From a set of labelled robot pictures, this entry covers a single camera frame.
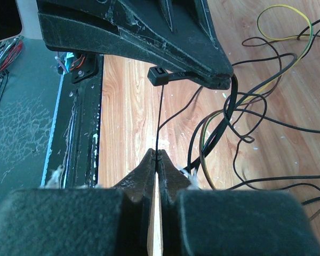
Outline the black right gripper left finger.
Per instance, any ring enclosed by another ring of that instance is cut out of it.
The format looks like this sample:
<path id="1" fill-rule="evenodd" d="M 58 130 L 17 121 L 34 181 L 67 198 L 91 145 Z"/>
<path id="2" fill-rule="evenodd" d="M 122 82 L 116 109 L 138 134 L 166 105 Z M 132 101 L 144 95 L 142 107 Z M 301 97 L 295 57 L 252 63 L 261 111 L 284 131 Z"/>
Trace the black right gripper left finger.
<path id="1" fill-rule="evenodd" d="M 155 151 L 112 188 L 20 189 L 0 205 L 0 255 L 147 255 Z"/>

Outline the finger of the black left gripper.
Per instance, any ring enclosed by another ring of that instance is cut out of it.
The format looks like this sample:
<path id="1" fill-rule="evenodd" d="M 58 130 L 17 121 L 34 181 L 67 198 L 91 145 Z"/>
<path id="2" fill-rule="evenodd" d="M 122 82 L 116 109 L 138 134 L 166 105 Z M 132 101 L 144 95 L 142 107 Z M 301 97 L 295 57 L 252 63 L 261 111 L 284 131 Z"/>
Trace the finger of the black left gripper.
<path id="1" fill-rule="evenodd" d="M 234 73 L 207 1 L 38 1 L 49 50 L 136 59 L 226 90 Z"/>

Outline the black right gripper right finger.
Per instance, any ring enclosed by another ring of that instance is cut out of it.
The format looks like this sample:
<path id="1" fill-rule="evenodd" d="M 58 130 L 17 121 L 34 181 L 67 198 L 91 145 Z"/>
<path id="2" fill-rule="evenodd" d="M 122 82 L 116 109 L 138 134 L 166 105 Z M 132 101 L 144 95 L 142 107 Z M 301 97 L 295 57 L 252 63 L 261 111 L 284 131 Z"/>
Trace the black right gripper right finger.
<path id="1" fill-rule="evenodd" d="M 164 255 L 320 255 L 301 204 L 267 190 L 189 189 L 158 152 Z"/>

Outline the black zip tie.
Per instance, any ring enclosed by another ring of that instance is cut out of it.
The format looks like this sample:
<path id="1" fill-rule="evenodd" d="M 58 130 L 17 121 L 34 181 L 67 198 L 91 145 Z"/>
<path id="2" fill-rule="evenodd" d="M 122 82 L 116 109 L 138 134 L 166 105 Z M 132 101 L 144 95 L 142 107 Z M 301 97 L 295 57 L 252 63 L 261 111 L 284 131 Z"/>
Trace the black zip tie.
<path id="1" fill-rule="evenodd" d="M 162 111 L 162 101 L 163 101 L 163 93 L 164 93 L 164 85 L 168 84 L 169 82 L 172 81 L 178 81 L 178 80 L 183 80 L 183 79 L 189 79 L 193 78 L 193 75 L 189 74 L 190 72 L 178 72 L 178 73 L 171 73 L 169 74 L 165 69 L 162 67 L 151 67 L 149 68 L 148 71 L 148 79 L 152 83 L 153 86 L 162 86 L 162 92 L 161 92 L 161 98 L 160 98 L 160 104 L 159 104 L 159 113 L 158 113 L 158 126 L 157 126 L 157 133 L 156 133 L 156 153 L 158 152 L 158 140 L 159 140 L 159 131 L 160 129 L 168 123 L 171 119 L 175 118 L 178 116 L 181 112 L 183 112 L 189 105 L 190 103 L 187 103 L 187 105 L 181 109 L 179 112 L 174 114 L 172 117 L 170 117 L 168 120 L 166 120 L 162 125 L 160 125 L 160 119 L 161 119 L 161 111 Z M 203 149 L 206 151 L 203 151 L 203 153 L 206 153 L 207 156 L 211 150 L 216 146 L 218 143 L 219 139 L 223 135 L 224 131 L 226 130 L 227 127 L 227 121 L 231 118 L 235 108 L 236 108 L 236 100 L 237 100 L 237 92 L 238 92 L 238 80 L 235 75 L 231 77 L 231 95 L 230 95 L 230 100 L 229 100 L 229 105 L 228 108 L 225 110 L 225 108 L 222 109 L 222 112 L 226 114 L 226 117 L 221 121 L 221 123 L 215 128 L 215 130 L 211 133 L 211 138 L 207 140 L 207 146 L 204 147 Z M 184 168 L 186 171 L 191 173 L 191 170 L 193 167 L 199 167 L 201 164 L 201 160 L 198 160 L 198 158 L 191 162 L 191 148 L 193 146 L 189 146 L 189 152 L 188 152 L 188 164 Z"/>

